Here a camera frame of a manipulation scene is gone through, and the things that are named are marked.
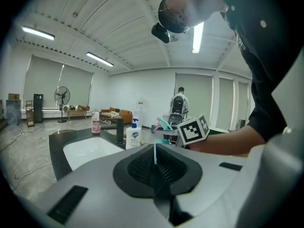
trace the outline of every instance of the white sink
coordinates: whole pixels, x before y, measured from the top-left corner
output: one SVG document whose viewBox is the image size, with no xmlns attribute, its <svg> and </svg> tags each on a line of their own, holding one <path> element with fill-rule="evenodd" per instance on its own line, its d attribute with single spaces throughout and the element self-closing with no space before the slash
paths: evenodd
<svg viewBox="0 0 304 228">
<path fill-rule="evenodd" d="M 91 160 L 120 151 L 123 151 L 123 149 L 99 137 L 69 143 L 63 148 L 63 152 L 72 170 Z"/>
</svg>

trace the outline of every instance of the soap dispenser bottle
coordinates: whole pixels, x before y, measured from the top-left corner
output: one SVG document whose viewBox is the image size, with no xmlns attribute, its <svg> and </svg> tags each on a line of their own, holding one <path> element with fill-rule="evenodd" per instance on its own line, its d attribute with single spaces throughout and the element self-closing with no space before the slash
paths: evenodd
<svg viewBox="0 0 304 228">
<path fill-rule="evenodd" d="M 138 119 L 134 118 L 132 126 L 126 129 L 127 143 L 125 148 L 127 150 L 133 147 L 140 146 L 140 137 L 142 129 L 140 127 L 137 127 L 136 121 L 138 121 Z"/>
</svg>

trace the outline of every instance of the person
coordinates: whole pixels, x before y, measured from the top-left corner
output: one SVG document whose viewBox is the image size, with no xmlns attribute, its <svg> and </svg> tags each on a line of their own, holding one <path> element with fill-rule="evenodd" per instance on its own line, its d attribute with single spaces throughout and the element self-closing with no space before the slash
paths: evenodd
<svg viewBox="0 0 304 228">
<path fill-rule="evenodd" d="M 183 115 L 183 117 L 185 116 L 184 113 L 189 111 L 189 101 L 188 101 L 188 98 L 185 96 L 184 92 L 185 92 L 184 87 L 179 87 L 178 92 L 172 97 L 171 102 L 170 102 L 170 113 L 172 111 L 173 101 L 178 96 L 184 100 L 183 107 L 182 107 L 183 112 L 181 113 Z"/>
<path fill-rule="evenodd" d="M 186 33 L 190 27 L 206 21 L 214 12 L 220 12 L 234 30 L 237 45 L 252 72 L 251 92 L 255 108 L 249 123 L 232 133 L 211 135 L 204 141 L 190 144 L 189 149 L 215 154 L 244 154 L 254 146 L 265 144 L 286 127 L 271 93 L 290 69 L 303 40 L 299 23 L 294 18 L 290 19 L 290 14 L 286 12 L 300 7 L 283 1 L 161 1 L 158 10 L 161 24 L 153 27 L 153 35 L 167 43 L 170 40 L 167 31 Z"/>
</svg>

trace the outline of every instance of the black panel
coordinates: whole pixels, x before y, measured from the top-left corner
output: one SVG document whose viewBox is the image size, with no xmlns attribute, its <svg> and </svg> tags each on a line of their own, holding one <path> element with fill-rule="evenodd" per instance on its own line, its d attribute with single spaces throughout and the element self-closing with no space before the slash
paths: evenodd
<svg viewBox="0 0 304 228">
<path fill-rule="evenodd" d="M 43 95 L 34 94 L 34 121 L 35 123 L 42 123 L 43 122 Z"/>
<path fill-rule="evenodd" d="M 88 188 L 74 186 L 71 190 L 51 209 L 48 215 L 61 224 L 65 224 L 71 214 L 84 197 Z"/>
<path fill-rule="evenodd" d="M 222 162 L 221 164 L 219 164 L 219 166 L 230 169 L 230 170 L 234 170 L 234 171 L 240 171 L 243 167 L 241 165 L 231 164 L 231 163 L 227 163 L 227 162 Z"/>
</svg>

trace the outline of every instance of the black t-shirt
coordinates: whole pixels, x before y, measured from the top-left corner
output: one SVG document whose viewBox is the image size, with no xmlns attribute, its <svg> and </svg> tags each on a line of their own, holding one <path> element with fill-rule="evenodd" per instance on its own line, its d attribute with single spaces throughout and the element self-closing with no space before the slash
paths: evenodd
<svg viewBox="0 0 304 228">
<path fill-rule="evenodd" d="M 268 141 L 286 126 L 271 93 L 290 69 L 303 42 L 301 38 L 295 40 L 297 27 L 277 1 L 223 1 L 229 6 L 223 17 L 235 31 L 242 56 L 252 71 L 251 92 L 256 106 L 248 125 Z"/>
</svg>

